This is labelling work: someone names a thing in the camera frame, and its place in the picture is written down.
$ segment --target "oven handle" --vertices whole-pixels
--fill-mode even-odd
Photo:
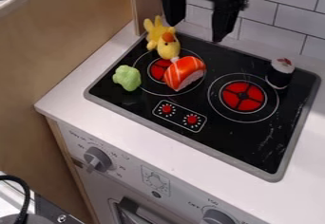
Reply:
[[[123,209],[128,210],[129,212],[138,215],[139,217],[149,221],[153,224],[172,224],[169,221],[164,220],[160,216],[153,214],[152,212],[148,211],[147,209],[141,207],[136,202],[132,201],[129,198],[124,197],[121,202],[120,206]]]

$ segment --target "control panel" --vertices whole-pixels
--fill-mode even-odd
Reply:
[[[206,123],[202,114],[166,100],[157,104],[153,114],[194,133],[200,132]]]
[[[173,111],[175,104],[169,104]],[[113,178],[148,197],[169,212],[198,224],[266,224],[242,210],[194,188],[121,149],[96,139],[76,128],[59,123],[76,167],[85,167],[87,175]],[[106,201],[109,196],[101,196]]]

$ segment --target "green toy vegetable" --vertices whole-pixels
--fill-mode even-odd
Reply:
[[[115,70],[113,82],[120,84],[126,91],[134,91],[141,84],[141,75],[138,69],[128,65],[121,65]]]

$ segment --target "toy salmon nigiri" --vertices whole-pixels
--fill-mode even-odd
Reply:
[[[163,74],[167,85],[175,91],[180,91],[201,78],[206,70],[201,60],[187,56],[173,63]]]

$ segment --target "toy stove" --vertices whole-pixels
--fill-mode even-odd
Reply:
[[[169,61],[142,39],[86,91],[86,97],[170,138],[268,181],[282,179],[319,79],[297,69],[290,85],[264,80],[270,62],[178,34],[181,57],[195,56],[206,74],[176,92],[163,82]],[[112,82],[119,65],[138,68],[142,85],[126,92]]]

